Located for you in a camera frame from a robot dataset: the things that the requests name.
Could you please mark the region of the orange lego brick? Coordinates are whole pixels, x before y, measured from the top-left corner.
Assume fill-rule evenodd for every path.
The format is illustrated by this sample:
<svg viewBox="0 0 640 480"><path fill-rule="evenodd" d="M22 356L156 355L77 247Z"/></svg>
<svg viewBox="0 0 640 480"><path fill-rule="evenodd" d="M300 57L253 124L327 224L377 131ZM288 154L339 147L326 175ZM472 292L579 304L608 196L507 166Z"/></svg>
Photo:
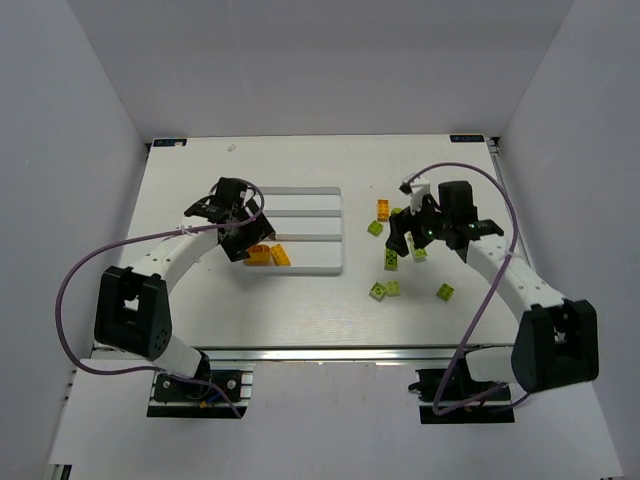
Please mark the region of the orange lego brick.
<svg viewBox="0 0 640 480"><path fill-rule="evenodd" d="M377 220L379 222L387 222L390 217L390 212L389 201L387 199L378 199L376 207Z"/></svg>

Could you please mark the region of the orange rounded lego piece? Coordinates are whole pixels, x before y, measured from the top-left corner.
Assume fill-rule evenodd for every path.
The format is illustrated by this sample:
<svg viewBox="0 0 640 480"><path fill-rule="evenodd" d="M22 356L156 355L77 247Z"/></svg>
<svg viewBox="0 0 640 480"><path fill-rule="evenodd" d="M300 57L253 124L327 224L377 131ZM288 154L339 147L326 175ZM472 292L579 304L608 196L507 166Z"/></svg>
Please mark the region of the orange rounded lego piece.
<svg viewBox="0 0 640 480"><path fill-rule="evenodd" d="M271 261L271 248L266 244L257 244L247 250L249 257L244 263L249 266L266 266Z"/></svg>

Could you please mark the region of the yellow lego brick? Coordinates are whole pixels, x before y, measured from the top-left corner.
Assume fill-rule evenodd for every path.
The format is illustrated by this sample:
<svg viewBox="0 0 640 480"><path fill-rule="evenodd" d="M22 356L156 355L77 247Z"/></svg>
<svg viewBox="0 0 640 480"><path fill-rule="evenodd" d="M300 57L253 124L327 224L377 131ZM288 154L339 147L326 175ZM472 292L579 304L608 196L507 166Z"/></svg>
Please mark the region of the yellow lego brick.
<svg viewBox="0 0 640 480"><path fill-rule="evenodd" d="M281 244L276 244L271 247L271 257L276 266L290 266L291 260Z"/></svg>

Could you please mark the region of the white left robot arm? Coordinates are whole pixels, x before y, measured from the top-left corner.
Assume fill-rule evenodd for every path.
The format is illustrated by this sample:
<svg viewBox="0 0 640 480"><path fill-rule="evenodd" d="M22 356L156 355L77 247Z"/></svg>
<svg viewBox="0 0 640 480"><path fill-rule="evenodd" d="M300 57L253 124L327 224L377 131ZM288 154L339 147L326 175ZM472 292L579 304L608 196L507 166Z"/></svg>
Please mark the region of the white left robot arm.
<svg viewBox="0 0 640 480"><path fill-rule="evenodd" d="M186 273L219 247L232 263L249 258L249 249L271 239L275 230L262 212L264 195L252 183L220 178L183 213L173 235L163 234L151 252L102 275L94 340L149 361L183 378L203 381L206 355L173 333L170 294Z"/></svg>

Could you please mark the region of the lime lego brick near gripper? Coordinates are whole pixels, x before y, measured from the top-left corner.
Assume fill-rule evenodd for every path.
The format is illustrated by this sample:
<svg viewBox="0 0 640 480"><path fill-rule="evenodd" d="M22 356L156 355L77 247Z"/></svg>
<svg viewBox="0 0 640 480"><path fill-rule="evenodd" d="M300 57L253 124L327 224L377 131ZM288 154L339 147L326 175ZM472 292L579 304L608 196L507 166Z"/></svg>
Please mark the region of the lime lego brick near gripper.
<svg viewBox="0 0 640 480"><path fill-rule="evenodd" d="M413 259L416 262L422 262L426 260L427 252L423 248L412 248L411 253L412 253Z"/></svg>

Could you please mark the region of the lime square lego brick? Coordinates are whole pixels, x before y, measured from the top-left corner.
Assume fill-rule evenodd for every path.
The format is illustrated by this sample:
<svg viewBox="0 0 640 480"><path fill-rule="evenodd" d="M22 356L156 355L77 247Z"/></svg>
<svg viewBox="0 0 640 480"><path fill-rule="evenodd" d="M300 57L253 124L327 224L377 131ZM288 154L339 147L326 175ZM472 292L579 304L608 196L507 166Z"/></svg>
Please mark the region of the lime square lego brick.
<svg viewBox="0 0 640 480"><path fill-rule="evenodd" d="M379 236L383 230L384 226L376 220L372 221L367 228L367 232L373 236Z"/></svg>

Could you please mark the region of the lime small lego brick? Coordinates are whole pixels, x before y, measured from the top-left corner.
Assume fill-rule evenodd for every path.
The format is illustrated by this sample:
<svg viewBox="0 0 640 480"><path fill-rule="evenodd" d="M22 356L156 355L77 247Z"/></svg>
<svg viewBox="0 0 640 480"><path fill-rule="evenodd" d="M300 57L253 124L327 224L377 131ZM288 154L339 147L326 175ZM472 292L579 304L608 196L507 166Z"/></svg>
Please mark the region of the lime small lego brick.
<svg viewBox="0 0 640 480"><path fill-rule="evenodd" d="M401 295L401 289L399 282L396 280L388 281L385 284L386 295L389 297L396 297Z"/></svg>

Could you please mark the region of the lime round-stud lego brick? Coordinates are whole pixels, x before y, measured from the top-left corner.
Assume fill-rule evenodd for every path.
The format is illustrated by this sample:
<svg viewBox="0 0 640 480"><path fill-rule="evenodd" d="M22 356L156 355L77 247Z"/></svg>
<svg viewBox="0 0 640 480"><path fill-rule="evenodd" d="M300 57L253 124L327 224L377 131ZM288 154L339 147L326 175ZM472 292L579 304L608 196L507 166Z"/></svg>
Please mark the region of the lime round-stud lego brick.
<svg viewBox="0 0 640 480"><path fill-rule="evenodd" d="M379 282L375 282L369 290L369 296L377 301L382 301L386 294L386 286Z"/></svg>

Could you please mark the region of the lime lego brick far right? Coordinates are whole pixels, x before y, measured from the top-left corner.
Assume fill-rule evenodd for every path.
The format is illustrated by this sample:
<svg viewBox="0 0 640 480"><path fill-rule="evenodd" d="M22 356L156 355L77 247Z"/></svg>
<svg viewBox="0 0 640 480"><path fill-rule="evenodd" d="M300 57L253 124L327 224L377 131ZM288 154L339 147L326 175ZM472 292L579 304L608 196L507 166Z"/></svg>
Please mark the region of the lime lego brick far right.
<svg viewBox="0 0 640 480"><path fill-rule="evenodd" d="M443 283L436 292L436 296L443 301L449 301L453 296L455 289L447 284Z"/></svg>

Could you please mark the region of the white three-compartment tray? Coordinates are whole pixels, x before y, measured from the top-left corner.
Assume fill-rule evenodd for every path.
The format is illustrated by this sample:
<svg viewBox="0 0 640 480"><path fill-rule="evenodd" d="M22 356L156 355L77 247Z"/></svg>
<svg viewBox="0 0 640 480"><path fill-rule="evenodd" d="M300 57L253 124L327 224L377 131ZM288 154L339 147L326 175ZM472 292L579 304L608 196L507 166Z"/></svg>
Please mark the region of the white three-compartment tray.
<svg viewBox="0 0 640 480"><path fill-rule="evenodd" d="M247 274L270 276L337 276L344 266L342 193L338 187L263 187L264 214L289 266L242 265Z"/></svg>

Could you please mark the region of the blue right corner label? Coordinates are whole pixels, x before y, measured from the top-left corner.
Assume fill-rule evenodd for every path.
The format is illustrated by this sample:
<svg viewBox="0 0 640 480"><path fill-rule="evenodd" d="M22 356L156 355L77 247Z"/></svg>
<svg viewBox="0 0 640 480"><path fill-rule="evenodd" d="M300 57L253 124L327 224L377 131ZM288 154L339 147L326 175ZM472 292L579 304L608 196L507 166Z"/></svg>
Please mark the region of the blue right corner label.
<svg viewBox="0 0 640 480"><path fill-rule="evenodd" d="M484 143L485 138L481 134L451 134L449 139L452 143Z"/></svg>

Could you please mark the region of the blue corner label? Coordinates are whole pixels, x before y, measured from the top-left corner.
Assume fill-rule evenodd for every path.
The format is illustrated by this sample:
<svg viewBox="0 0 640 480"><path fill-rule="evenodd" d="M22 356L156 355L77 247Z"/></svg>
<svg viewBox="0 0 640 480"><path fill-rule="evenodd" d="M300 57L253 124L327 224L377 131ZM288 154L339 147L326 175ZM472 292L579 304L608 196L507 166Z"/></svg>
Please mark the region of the blue corner label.
<svg viewBox="0 0 640 480"><path fill-rule="evenodd" d="M449 139L452 143L484 143L485 138L481 134L451 134Z"/></svg>
<svg viewBox="0 0 640 480"><path fill-rule="evenodd" d="M186 138L164 138L155 139L152 143L153 148L174 148L184 147L187 144Z"/></svg>

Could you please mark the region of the blue left corner label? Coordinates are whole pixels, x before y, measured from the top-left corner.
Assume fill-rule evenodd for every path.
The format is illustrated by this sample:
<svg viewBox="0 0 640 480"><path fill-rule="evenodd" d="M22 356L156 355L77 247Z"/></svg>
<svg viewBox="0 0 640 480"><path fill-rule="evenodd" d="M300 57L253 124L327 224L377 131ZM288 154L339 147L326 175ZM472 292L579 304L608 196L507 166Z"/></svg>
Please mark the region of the blue left corner label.
<svg viewBox="0 0 640 480"><path fill-rule="evenodd" d="M155 139L152 143L153 148L174 148L184 147L187 144L186 138L164 138Z"/></svg>

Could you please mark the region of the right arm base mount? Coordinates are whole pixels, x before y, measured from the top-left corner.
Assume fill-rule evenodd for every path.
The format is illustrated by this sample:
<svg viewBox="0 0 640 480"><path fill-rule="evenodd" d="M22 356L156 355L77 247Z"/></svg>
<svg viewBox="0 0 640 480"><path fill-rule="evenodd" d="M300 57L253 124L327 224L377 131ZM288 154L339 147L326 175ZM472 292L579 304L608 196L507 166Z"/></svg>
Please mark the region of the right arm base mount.
<svg viewBox="0 0 640 480"><path fill-rule="evenodd" d="M436 415L433 412L433 401L444 373L444 369L417 370L417 380L407 387L410 393L416 394L418 397L422 425L480 425L515 422L515 415L511 408L511 392L508 387L503 387L487 398L472 402L451 413ZM493 382L475 382L467 373L455 370L444 388L439 407L444 409L495 386L496 383Z"/></svg>

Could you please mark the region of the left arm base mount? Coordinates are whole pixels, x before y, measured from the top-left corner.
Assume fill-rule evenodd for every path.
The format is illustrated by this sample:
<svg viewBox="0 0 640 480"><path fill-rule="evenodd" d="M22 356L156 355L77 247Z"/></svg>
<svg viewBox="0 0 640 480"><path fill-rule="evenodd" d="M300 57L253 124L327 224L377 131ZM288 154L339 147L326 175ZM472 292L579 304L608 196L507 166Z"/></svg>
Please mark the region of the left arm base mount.
<svg viewBox="0 0 640 480"><path fill-rule="evenodd" d="M146 415L156 419L239 420L248 409L253 367L211 360L200 367L197 382L160 371L153 378Z"/></svg>

